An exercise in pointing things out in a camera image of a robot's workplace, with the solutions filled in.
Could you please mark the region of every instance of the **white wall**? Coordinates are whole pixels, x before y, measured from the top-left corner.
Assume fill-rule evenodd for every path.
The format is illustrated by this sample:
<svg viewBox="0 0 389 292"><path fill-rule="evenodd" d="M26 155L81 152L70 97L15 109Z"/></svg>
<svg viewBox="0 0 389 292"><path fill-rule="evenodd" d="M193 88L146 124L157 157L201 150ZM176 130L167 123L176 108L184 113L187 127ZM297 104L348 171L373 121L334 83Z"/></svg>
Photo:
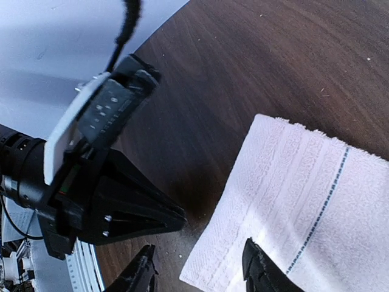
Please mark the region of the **white wall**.
<svg viewBox="0 0 389 292"><path fill-rule="evenodd" d="M143 0L125 52L135 51L187 2ZM1 0L0 124L47 138L76 85L104 70L123 16L121 0Z"/></svg>

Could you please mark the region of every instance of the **dark wood grain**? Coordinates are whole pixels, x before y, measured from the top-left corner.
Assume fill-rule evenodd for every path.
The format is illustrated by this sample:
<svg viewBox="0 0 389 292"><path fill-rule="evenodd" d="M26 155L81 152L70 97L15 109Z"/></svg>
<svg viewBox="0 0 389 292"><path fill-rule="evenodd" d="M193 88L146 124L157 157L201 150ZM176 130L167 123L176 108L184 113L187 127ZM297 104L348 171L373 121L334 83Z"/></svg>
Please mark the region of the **dark wood grain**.
<svg viewBox="0 0 389 292"><path fill-rule="evenodd" d="M98 248L106 283L155 243L160 290L198 291L179 273L256 113L389 159L388 32L388 1L191 0L174 15L138 51L164 79L119 146L188 226Z"/></svg>

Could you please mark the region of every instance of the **dark blue stitched stripe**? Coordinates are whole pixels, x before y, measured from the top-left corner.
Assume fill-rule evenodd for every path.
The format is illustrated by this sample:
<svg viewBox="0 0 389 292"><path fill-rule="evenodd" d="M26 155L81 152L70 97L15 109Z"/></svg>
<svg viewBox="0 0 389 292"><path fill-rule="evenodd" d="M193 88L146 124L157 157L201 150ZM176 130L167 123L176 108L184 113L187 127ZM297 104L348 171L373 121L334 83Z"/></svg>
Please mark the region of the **dark blue stitched stripe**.
<svg viewBox="0 0 389 292"><path fill-rule="evenodd" d="M343 159L342 159L342 163L340 164L340 167L339 167L339 170L338 170L338 173L336 174L336 178L334 180L334 183L332 184L331 186L331 190L329 191L329 195L327 196L327 199L326 201L324 202L323 204L323 207L318 215L318 217L316 218L316 221L313 225L313 227L311 228L311 231L309 232L305 242L303 243L303 246L300 248L298 254L296 255L296 257L293 259L293 262L291 263L291 265L289 266L289 268L287 269L287 271L285 272L285 274L289 274L290 271L292 271L292 268L294 267L294 265L297 263L298 259L301 257L303 251L305 250L305 248L307 247L309 241L311 240L312 238L312 235L313 233L315 232L316 230L316 227L318 225L318 223L320 222L320 220L322 219L322 216L324 214L324 211L326 210L327 208L327 205L333 195L333 193L335 192L335 189L336 189L336 186L338 185L338 181L339 181L339 178L340 178L340 175L342 174L342 171L343 171L343 168L345 166L345 162L346 162L346 159L348 157L348 152L349 152L349 148L346 149L346 152L345 154L343 155Z"/></svg>

